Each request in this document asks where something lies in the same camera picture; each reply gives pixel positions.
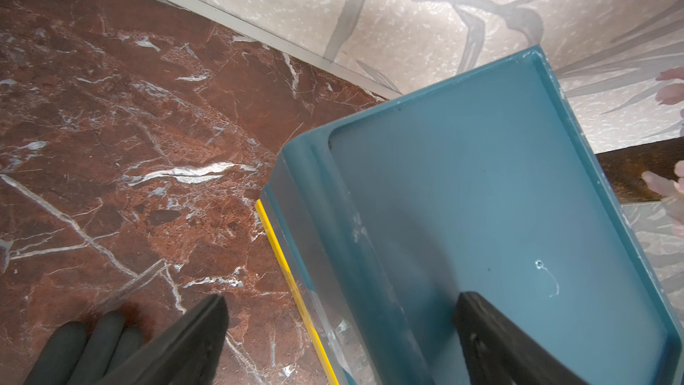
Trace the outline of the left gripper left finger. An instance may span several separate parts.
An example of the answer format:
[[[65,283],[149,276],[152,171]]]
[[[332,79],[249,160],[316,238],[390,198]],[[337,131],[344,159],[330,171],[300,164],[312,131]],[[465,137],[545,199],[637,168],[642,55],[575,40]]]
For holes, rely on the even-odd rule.
[[[99,383],[211,384],[228,323],[226,300],[210,294]]]

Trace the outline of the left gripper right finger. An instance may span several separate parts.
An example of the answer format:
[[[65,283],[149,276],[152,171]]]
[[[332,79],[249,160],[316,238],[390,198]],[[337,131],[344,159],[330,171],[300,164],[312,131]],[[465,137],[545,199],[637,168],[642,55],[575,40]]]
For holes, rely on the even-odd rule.
[[[477,292],[459,295],[454,325],[472,384],[584,384]]]

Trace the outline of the teal yellow drawer box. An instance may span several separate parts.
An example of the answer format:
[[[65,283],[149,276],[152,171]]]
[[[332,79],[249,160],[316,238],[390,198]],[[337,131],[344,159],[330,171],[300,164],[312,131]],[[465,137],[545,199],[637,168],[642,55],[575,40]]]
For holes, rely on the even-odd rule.
[[[683,330],[538,46],[308,131],[256,205],[331,384],[498,374],[511,322],[591,384],[680,384]]]

